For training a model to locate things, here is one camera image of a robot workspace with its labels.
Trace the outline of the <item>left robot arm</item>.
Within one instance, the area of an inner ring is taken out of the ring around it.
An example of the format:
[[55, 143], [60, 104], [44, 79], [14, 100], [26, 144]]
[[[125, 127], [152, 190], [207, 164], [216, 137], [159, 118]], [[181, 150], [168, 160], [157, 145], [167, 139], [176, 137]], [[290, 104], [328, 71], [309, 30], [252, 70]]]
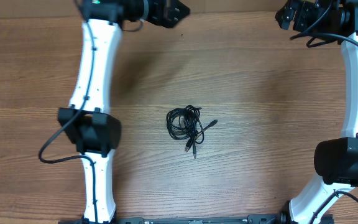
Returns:
[[190, 15], [179, 0], [92, 1], [76, 3], [83, 19], [83, 48], [75, 90], [58, 122], [83, 163], [86, 208], [80, 223], [113, 223], [112, 162], [121, 140], [121, 122], [111, 116], [111, 83], [125, 21], [167, 29]]

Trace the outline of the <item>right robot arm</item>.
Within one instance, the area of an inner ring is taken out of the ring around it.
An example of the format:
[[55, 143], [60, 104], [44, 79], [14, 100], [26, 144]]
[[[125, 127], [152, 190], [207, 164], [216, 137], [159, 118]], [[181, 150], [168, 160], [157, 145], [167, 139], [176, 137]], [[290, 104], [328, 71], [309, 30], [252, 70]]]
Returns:
[[309, 48], [337, 43], [346, 72], [346, 109], [341, 136], [314, 152], [313, 178], [267, 223], [332, 223], [328, 210], [358, 188], [358, 0], [288, 0], [277, 11], [280, 28], [307, 37]]

